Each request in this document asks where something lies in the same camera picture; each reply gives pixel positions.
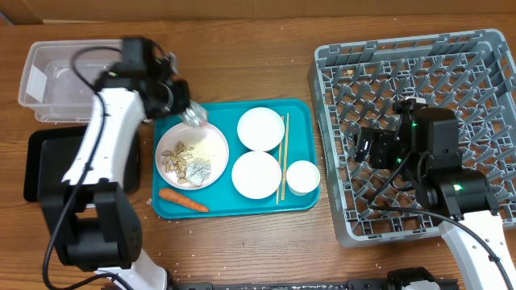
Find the large foil ball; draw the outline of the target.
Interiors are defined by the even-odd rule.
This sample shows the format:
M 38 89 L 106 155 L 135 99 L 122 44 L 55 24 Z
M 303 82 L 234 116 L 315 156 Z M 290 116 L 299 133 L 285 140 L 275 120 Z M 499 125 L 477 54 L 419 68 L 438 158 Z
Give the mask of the large foil ball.
M 195 101 L 190 101 L 189 106 L 180 115 L 182 122 L 191 127 L 200 127 L 208 123 L 207 110 Z

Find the white cup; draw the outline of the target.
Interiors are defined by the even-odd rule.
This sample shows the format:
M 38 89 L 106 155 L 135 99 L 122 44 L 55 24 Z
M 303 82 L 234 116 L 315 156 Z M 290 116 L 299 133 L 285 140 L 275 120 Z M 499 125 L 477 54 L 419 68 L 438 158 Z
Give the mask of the white cup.
M 317 166 L 310 161 L 296 161 L 287 169 L 286 183 L 292 194 L 305 196 L 319 187 L 319 170 Z

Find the small foil ball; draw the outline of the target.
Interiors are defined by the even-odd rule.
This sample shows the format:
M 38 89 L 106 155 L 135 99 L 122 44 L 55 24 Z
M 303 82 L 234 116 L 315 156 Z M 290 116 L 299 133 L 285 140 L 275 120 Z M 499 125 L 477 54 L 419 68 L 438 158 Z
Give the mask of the small foil ball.
M 195 186 L 200 186 L 211 174 L 211 164 L 207 159 L 194 159 L 187 164 L 185 177 Z

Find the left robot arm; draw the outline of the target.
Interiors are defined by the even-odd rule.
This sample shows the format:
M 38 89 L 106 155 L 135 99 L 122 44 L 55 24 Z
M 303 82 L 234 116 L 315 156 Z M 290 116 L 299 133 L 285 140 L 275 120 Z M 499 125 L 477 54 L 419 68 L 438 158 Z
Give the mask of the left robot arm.
M 175 57 L 144 37 L 122 40 L 121 59 L 85 81 L 94 94 L 89 124 L 70 168 L 59 184 L 40 194 L 51 238 L 42 264 L 45 286 L 54 286 L 49 262 L 93 276 L 73 289 L 106 278 L 120 289 L 172 289 L 169 271 L 143 249 L 140 219 L 123 189 L 127 159 L 139 125 L 187 111 L 186 81 L 175 79 Z

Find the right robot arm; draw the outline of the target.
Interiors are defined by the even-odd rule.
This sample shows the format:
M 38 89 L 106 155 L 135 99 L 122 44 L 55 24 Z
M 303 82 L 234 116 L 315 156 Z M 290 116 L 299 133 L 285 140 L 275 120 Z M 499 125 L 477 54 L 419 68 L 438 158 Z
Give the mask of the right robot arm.
M 499 204 L 487 176 L 465 168 L 459 121 L 452 110 L 430 107 L 420 97 L 396 101 L 394 130 L 363 127 L 354 136 L 354 159 L 410 182 L 420 213 L 439 228 L 468 289 L 513 289 L 515 266 Z

